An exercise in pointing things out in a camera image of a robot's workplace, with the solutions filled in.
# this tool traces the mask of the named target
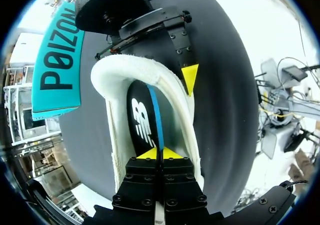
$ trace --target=yellow triangle marker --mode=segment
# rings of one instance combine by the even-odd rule
[[[137,159],[157,159],[157,148],[154,147],[150,149],[149,151],[145,152],[144,154],[140,155],[137,157]],[[163,149],[163,159],[169,159],[169,158],[174,158],[174,159],[183,159],[182,156],[179,154],[175,153],[174,151],[170,150],[167,147],[164,147]]]
[[[186,66],[181,68],[184,81],[186,84],[186,89],[188,90],[188,95],[190,97],[192,92],[194,91],[198,67],[199,67],[199,64],[195,64],[192,66]]]

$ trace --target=screw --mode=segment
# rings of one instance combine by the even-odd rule
[[[187,179],[194,179],[195,177],[194,177],[193,174],[189,173],[189,174],[186,175],[186,178]]]
[[[175,180],[175,178],[174,178],[172,175],[167,176],[166,179],[167,179],[168,181],[173,181],[173,180]]]
[[[268,200],[265,197],[261,197],[259,199],[259,203],[262,204],[262,205],[266,204],[267,202],[268,202]]]
[[[269,212],[272,213],[272,214],[275,214],[277,212],[277,207],[276,206],[271,206],[269,207]]]
[[[119,195],[114,195],[114,196],[112,197],[112,200],[113,200],[114,202],[120,202],[120,201],[121,201],[121,197],[120,197]]]
[[[174,206],[176,206],[178,204],[178,201],[175,200],[175,199],[169,199],[169,200],[166,201],[166,204],[168,206],[170,206],[170,207],[174,207]]]
[[[204,194],[200,195],[200,196],[198,196],[197,200],[198,200],[198,202],[205,203],[207,201],[207,196]]]
[[[134,177],[134,176],[133,176],[132,174],[126,174],[126,175],[125,175],[125,178],[126,178],[126,179],[132,179],[133,177]]]
[[[146,180],[146,181],[151,181],[151,180],[152,180],[152,177],[149,176],[149,175],[148,175],[148,176],[145,176],[145,177],[144,177],[144,180]]]
[[[151,206],[152,205],[152,201],[150,199],[145,199],[142,201],[142,205],[143,206]]]

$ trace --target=new balance logo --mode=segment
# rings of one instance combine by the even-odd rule
[[[138,122],[138,125],[135,125],[136,133],[145,140],[152,148],[154,148],[155,142],[151,139],[151,129],[148,119],[148,113],[145,105],[142,102],[139,102],[133,98],[131,100],[132,112],[134,119]]]

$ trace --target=sneaker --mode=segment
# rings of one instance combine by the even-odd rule
[[[148,58],[117,54],[93,66],[91,82],[106,103],[115,192],[126,175],[129,159],[157,146],[189,157],[203,189],[193,127],[194,97],[187,95],[172,71]]]

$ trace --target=cable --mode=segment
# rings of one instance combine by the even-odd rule
[[[268,111],[268,110],[265,110],[265,109],[262,109],[262,108],[259,108],[261,111],[265,112],[265,113],[268,113],[268,115],[271,115],[271,116],[276,116],[277,118],[285,118],[285,117],[288,117],[290,115],[295,115],[293,112],[290,112],[288,114],[284,114],[284,115],[280,115],[280,114],[276,114],[272,111]]]
[[[283,98],[283,97],[278,97],[278,99],[283,99],[283,100],[288,101],[287,98]],[[318,112],[320,113],[320,109],[316,109],[316,108],[314,108],[314,107],[312,107],[312,106],[308,106],[308,105],[306,105],[306,104],[304,104],[304,103],[297,102],[297,101],[295,101],[295,103],[300,104],[300,105],[302,105],[302,106],[304,106],[304,107],[306,107],[306,108],[316,110],[316,111],[318,111]]]
[[[301,32],[301,24],[300,24],[300,21],[298,21],[298,25],[299,25],[299,32],[300,32],[300,38],[301,38],[301,44],[302,44],[302,50],[303,50],[303,54],[304,54],[304,58],[305,58],[305,63],[302,63],[306,68],[309,69],[310,73],[311,73],[311,76],[313,78],[313,80],[315,81],[316,85],[318,86],[318,88],[320,89],[320,81],[319,79],[317,78],[317,76],[314,74],[314,72],[312,71],[312,69],[309,67],[309,64],[308,64],[308,60],[307,60],[307,56],[306,56],[306,51],[305,51],[305,45],[304,45],[304,40],[302,38],[302,32]]]
[[[292,187],[293,185],[296,185],[296,184],[308,184],[308,181],[307,180],[298,180],[298,181],[293,181],[291,182],[289,185],[287,185],[285,187],[285,189],[288,189],[290,187]]]
[[[110,37],[110,35],[108,34],[107,36],[106,36],[106,42],[109,44],[109,45],[112,45],[113,43],[112,42],[109,42],[109,38]]]

